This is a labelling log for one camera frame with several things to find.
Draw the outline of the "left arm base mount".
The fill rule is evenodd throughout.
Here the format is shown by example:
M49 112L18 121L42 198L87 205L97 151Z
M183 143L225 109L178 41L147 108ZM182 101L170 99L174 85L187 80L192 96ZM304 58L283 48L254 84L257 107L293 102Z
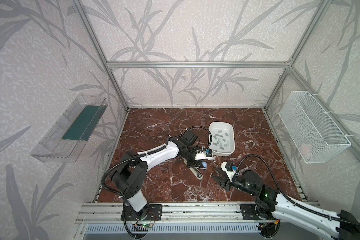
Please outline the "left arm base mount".
M131 206L123 206L122 221L159 221L161 220L163 212L163 205L161 204L148 204L141 211L136 212Z

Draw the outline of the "grey white large stapler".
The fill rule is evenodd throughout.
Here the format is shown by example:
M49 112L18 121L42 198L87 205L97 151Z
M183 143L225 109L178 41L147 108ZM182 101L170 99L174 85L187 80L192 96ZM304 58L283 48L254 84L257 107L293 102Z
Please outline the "grey white large stapler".
M186 167L195 175L195 177L196 177L198 180L202 180L202 179L203 179L203 174L202 174L197 168L189 167L187 160L184 160L184 163L185 163Z

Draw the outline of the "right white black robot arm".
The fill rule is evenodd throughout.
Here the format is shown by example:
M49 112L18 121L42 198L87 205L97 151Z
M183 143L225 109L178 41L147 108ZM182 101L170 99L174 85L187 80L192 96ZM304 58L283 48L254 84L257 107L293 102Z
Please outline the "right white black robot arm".
M281 191L264 185L263 179L251 170L240 177L234 171L218 170L218 173L219 176L212 178L222 189L234 188L255 197L257 214L262 218L287 221L325 240L360 240L360 223L347 211L325 211L284 196Z

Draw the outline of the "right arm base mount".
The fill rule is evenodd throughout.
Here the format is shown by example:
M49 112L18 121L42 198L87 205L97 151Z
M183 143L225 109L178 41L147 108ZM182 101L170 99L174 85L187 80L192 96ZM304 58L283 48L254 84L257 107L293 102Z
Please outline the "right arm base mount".
M240 212L243 220L259 220L275 222L277 219L272 216L270 210L264 210L256 204L240 204Z

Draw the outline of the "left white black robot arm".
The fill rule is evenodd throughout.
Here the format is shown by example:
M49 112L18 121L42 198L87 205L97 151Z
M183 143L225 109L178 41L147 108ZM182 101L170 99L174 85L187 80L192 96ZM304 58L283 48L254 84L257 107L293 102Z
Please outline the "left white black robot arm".
M167 137L166 142L145 152L128 151L123 159L102 176L102 188L114 193L123 203L142 215L148 210L149 203L141 191L147 173L154 167L181 157L190 169L206 168L207 160L213 159L210 149L212 141L206 147L194 146L198 136L188 129L184 133Z

